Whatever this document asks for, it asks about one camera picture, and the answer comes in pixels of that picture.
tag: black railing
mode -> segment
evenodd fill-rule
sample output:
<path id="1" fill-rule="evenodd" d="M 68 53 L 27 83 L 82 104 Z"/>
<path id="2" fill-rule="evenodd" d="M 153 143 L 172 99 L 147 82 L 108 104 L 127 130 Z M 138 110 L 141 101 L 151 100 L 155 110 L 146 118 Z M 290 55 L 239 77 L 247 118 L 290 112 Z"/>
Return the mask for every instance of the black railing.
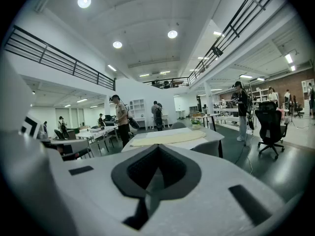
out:
<path id="1" fill-rule="evenodd" d="M 5 50 L 102 87 L 115 90 L 115 81 L 69 54 L 46 43 L 18 26 L 5 44 Z"/>
<path id="2" fill-rule="evenodd" d="M 207 70 L 210 64 L 223 54 L 223 51 L 231 44 L 246 27 L 265 10 L 270 0 L 244 0 L 231 21 L 225 27 L 222 34 L 217 38 L 209 51 L 205 54 L 196 66 L 195 70 L 189 75 L 190 84 L 196 80 L 201 73 Z"/>
<path id="3" fill-rule="evenodd" d="M 189 79 L 188 77 L 172 78 L 172 79 L 147 81 L 147 82 L 144 82 L 144 84 L 151 85 L 159 89 L 179 88 L 179 87 L 188 87 Z"/>

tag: column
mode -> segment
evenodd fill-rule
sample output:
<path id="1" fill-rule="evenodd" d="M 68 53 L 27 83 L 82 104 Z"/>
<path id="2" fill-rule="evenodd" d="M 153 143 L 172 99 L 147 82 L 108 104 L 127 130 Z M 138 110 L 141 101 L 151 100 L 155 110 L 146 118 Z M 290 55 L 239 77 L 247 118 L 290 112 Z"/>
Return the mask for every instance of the column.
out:
<path id="1" fill-rule="evenodd" d="M 104 112 L 105 112 L 105 115 L 109 115 L 110 116 L 109 98 L 110 98 L 109 95 L 105 96 L 105 99 L 104 99 Z"/>
<path id="2" fill-rule="evenodd" d="M 211 87 L 206 81 L 203 83 L 203 85 L 205 87 L 206 97 L 207 97 L 207 107 L 208 107 L 207 113 L 212 114 L 213 113 L 213 96 L 211 93 Z"/>

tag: jeans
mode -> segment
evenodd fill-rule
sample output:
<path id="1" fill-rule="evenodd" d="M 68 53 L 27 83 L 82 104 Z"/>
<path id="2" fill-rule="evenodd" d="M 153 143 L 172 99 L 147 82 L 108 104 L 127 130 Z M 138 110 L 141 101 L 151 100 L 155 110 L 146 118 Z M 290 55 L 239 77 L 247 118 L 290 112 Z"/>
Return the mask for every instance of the jeans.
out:
<path id="1" fill-rule="evenodd" d="M 120 134 L 120 138 L 123 141 L 123 147 L 129 142 L 129 124 L 124 124 L 118 126 L 118 131 Z"/>
<path id="2" fill-rule="evenodd" d="M 246 138 L 246 116 L 239 116 L 240 119 L 240 138 L 245 140 Z"/>

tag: brick wall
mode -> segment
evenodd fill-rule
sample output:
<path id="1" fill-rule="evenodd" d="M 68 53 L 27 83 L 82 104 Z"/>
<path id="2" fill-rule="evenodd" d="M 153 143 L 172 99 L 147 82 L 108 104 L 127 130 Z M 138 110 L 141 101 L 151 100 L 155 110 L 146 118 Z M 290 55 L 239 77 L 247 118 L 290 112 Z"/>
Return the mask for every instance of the brick wall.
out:
<path id="1" fill-rule="evenodd" d="M 315 78 L 315 72 L 313 69 L 308 69 L 303 72 L 295 73 L 284 78 L 280 78 L 273 81 L 267 81 L 258 85 L 252 86 L 253 91 L 256 91 L 256 88 L 267 89 L 269 87 L 273 87 L 275 92 L 279 94 L 279 98 L 281 100 L 281 104 L 284 102 L 284 94 L 286 90 L 289 89 L 292 97 L 295 95 L 296 101 L 304 107 L 304 96 L 302 90 L 302 81 L 310 80 Z M 228 92 L 224 94 L 220 94 L 220 99 L 223 98 L 225 100 L 231 99 L 231 95 L 233 92 Z"/>

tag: black rectangular cutout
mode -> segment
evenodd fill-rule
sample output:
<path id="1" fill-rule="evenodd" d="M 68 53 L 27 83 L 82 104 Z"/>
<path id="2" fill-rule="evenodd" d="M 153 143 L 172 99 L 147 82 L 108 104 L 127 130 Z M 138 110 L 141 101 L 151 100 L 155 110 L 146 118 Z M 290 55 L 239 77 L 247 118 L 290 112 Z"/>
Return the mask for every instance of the black rectangular cutout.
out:
<path id="1" fill-rule="evenodd" d="M 94 170 L 91 166 L 84 166 L 81 168 L 69 170 L 69 172 L 72 176 L 74 176 L 74 175 L 81 174 L 81 173 L 91 171 L 91 170 Z"/>

